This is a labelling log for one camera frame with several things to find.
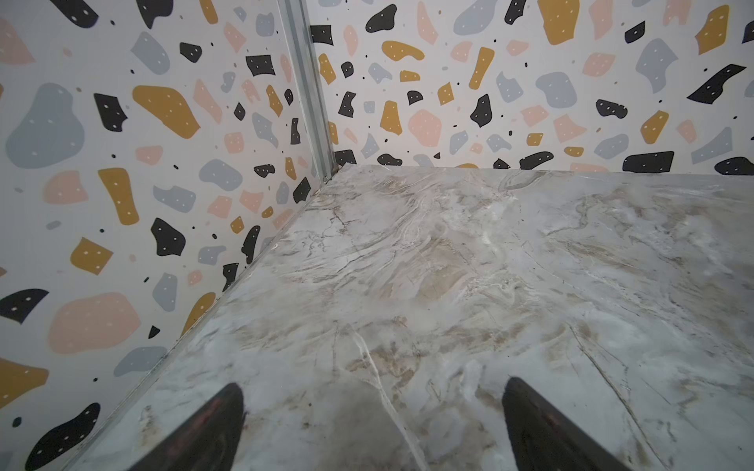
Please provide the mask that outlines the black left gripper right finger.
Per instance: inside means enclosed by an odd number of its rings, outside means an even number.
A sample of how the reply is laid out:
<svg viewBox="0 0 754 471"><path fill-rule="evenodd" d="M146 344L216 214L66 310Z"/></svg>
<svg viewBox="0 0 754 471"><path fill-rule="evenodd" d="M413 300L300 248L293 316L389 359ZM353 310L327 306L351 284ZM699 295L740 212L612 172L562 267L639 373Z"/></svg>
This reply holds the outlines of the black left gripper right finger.
<svg viewBox="0 0 754 471"><path fill-rule="evenodd" d="M518 469L628 471L524 380L508 380L502 406Z"/></svg>

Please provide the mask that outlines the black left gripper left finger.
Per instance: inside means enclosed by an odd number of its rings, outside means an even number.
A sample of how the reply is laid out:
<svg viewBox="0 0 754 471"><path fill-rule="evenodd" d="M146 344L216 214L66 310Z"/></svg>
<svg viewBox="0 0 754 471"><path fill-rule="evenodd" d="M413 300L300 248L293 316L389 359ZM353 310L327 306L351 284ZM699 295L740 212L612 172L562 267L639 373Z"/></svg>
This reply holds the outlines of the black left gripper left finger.
<svg viewBox="0 0 754 471"><path fill-rule="evenodd" d="M244 421L243 391L230 383L130 470L231 470Z"/></svg>

